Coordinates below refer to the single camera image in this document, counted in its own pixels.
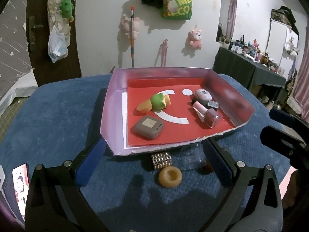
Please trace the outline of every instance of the brown power bank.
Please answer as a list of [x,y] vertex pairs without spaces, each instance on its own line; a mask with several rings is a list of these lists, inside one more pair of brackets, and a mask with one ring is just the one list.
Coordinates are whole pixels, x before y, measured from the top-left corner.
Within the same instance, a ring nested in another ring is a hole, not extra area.
[[146,115],[134,125],[134,130],[143,137],[154,139],[160,134],[163,126],[162,120]]

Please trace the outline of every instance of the pink curtain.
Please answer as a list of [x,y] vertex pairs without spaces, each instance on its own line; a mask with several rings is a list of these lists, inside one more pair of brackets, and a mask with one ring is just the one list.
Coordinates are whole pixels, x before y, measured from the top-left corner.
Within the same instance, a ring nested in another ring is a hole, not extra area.
[[309,122],[309,21],[306,29],[304,56],[299,68],[298,82],[293,97],[302,108],[302,118]]
[[228,26],[227,26],[227,38],[232,39],[235,26],[237,0],[230,1],[229,14],[228,14]]

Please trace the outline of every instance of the dark table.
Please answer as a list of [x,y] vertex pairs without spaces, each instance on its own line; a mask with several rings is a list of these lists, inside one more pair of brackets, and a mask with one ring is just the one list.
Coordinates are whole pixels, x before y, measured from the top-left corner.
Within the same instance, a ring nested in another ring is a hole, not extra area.
[[285,87],[285,78],[272,72],[262,64],[253,62],[244,56],[223,47],[215,57],[213,71],[218,74],[226,74],[249,91],[255,85],[266,85],[278,88]]

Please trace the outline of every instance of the plastic bag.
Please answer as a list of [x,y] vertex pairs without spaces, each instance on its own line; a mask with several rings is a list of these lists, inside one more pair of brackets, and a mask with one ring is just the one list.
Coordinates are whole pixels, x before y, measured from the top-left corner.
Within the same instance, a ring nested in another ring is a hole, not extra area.
[[48,40],[48,55],[53,64],[68,56],[68,48],[65,42],[65,36],[60,33],[56,26],[53,27]]

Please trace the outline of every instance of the green toy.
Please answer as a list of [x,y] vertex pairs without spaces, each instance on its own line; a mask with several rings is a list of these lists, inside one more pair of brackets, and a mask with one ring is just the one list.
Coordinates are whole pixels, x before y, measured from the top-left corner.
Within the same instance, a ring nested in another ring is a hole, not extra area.
[[74,9],[74,5],[71,0],[62,0],[60,4],[61,15],[63,18],[67,18],[70,22],[74,21],[74,17],[72,16],[72,10]]
[[150,98],[151,104],[152,104],[152,109],[153,110],[162,110],[164,108],[166,108],[166,104],[171,104],[169,101],[169,96],[167,95],[167,97],[164,97],[163,93],[158,93],[153,95]]

